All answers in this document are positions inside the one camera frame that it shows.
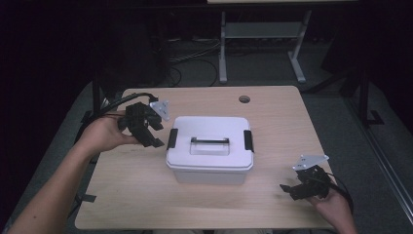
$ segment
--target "gray floor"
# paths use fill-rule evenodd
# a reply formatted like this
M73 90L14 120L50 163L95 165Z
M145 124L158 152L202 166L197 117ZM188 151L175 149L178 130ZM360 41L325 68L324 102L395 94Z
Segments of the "gray floor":
M319 66L328 50L328 44L304 44L299 61L308 79L306 84L298 84L286 51L290 43L273 43L265 46L243 48L244 54L231 54L228 57L229 81L225 86L264 86L292 85L306 90L327 79L331 74ZM205 44L174 43L171 55L182 57L197 50L207 48ZM203 56L197 60L182 62L174 66L182 75L176 87L208 86L215 79L217 54ZM176 70L159 87L171 86L178 79ZM303 95L315 129L319 135L324 152L330 156L332 171L345 181L355 200L355 220L359 233L413 233L413 226L403 211L400 203L389 186L379 167L373 148L364 137L357 124L357 119L349 110L348 103L338 95L341 82L337 82L316 95ZM383 150L389 156L397 174L412 194L413 175L409 165L413 165L413 137L400 123L389 108L380 90L371 86L370 109L379 112L385 125L372 126L371 131L377 137ZM12 216L12 220L27 204L40 186L51 176L68 151L76 136L80 120L85 111L92 108L92 87L87 86L68 111L66 119L56 133L56 137L44 156L36 174ZM85 191L93 172L90 166L80 188ZM68 233L139 233L140 231L81 231L74 226L76 213L68 220ZM291 233L309 233L309 230L294 230ZM327 233L313 230L313 233Z

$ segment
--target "table leg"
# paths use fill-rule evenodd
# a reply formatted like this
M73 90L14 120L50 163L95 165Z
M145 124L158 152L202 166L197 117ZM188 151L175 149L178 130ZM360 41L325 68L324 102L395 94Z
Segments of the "table leg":
M303 44L304 36L307 31L307 26L309 24L310 16L312 11L307 11L303 21L301 23L301 27L299 30L299 34L297 36L297 43L295 44L295 48L293 51L288 52L289 60L291 61L292 68L294 69L295 76L299 83L306 83L306 78L304 77L303 71L301 70L300 63L298 63L297 57L298 53L300 52L301 45Z
M219 82L221 84L226 84L227 81L227 62L225 60L225 12L222 12L221 51L219 54Z

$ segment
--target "table top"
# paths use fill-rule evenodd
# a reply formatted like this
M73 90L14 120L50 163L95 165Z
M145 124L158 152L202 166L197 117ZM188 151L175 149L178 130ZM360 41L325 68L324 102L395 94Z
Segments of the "table top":
M178 183L166 147L122 145L101 153L75 224L80 229L330 228L306 201L293 201L279 184L297 185L291 167L301 154L323 155L295 87L210 87L127 90L169 100L167 143L178 116L239 116L250 124L254 166L242 185ZM250 97L241 103L240 96ZM119 106L142 101L139 97ZM331 173L327 162L321 166Z

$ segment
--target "metal stand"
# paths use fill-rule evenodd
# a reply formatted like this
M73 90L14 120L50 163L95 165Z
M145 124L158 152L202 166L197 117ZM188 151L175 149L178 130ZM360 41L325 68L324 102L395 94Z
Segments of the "metal stand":
M225 12L222 12L219 82L225 84L228 81L225 60L226 38L296 38L297 43L294 50L288 52L288 57L298 82L305 83L306 78L297 58L307 31L311 12L307 11L303 20L297 22L226 22Z

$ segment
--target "wrist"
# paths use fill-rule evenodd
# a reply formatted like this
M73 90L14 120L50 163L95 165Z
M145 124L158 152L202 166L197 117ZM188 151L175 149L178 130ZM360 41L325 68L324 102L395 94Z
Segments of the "wrist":
M84 147L83 145L80 145L80 144L75 144L70 149L67 156L75 157L82 162L89 163L92 160L94 155L95 155L94 151L89 149L88 147Z
M346 226L335 227L335 229L339 234L357 234L356 227L353 223Z

